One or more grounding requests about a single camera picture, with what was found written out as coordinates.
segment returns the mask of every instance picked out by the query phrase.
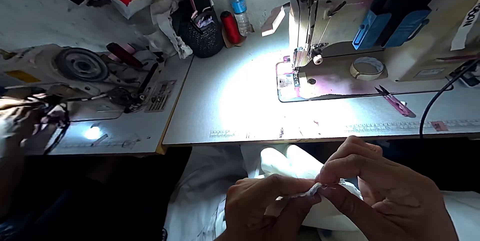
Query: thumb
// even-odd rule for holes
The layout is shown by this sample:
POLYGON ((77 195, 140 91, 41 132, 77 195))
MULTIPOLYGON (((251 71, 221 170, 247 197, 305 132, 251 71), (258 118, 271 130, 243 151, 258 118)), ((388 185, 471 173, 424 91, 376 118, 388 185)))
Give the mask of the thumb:
POLYGON ((366 202, 339 184, 329 185, 318 192, 357 225, 368 240, 381 240, 381 229, 395 227, 366 202))
POLYGON ((280 240, 296 240, 300 226, 313 205, 322 201, 316 193, 312 197, 297 197, 288 201, 275 223, 275 232, 280 240))

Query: pink thread snips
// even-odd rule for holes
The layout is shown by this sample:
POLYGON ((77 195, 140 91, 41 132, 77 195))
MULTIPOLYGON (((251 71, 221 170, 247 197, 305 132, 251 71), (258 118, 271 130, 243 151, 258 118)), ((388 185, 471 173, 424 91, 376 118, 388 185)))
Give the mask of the pink thread snips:
POLYGON ((416 115, 407 108, 403 103, 401 103, 396 97, 394 97, 389 91, 387 91, 383 86, 380 85, 380 89, 376 88, 377 92, 390 103, 400 114, 405 117, 416 117, 416 115))

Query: left hand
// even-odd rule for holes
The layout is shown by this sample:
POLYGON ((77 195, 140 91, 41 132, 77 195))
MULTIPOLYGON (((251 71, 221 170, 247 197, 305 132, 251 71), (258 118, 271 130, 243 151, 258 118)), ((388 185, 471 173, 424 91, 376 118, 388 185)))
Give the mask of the left hand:
POLYGON ((32 106, 19 106, 0 111, 0 155, 8 156, 20 147, 22 140, 32 136, 42 111, 32 106))
POLYGON ((267 215, 267 207, 279 197, 308 191, 312 179, 271 175, 264 179, 243 179, 228 189, 225 203, 226 231, 217 240, 294 241, 310 208, 321 202, 311 197, 288 199, 279 216, 267 215))

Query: black mesh basket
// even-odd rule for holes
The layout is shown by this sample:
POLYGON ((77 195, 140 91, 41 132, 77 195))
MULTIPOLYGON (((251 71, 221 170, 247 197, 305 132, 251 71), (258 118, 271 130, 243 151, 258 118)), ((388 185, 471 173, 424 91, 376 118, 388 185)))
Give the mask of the black mesh basket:
POLYGON ((200 58, 209 58, 218 54, 225 45, 222 26, 213 10, 200 13, 195 20, 184 19, 178 27, 177 34, 192 49, 193 54, 200 58), (212 23, 201 28, 197 27, 198 21, 210 16, 212 23))

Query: right hand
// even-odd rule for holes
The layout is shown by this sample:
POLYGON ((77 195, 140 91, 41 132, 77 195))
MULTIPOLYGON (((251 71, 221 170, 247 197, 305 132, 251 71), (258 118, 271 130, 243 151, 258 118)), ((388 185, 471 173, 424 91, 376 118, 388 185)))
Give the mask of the right hand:
POLYGON ((444 199, 435 183, 382 157, 380 146, 350 136, 325 163, 319 189, 369 241, 458 241, 444 199), (363 201, 336 184, 358 177, 363 201))

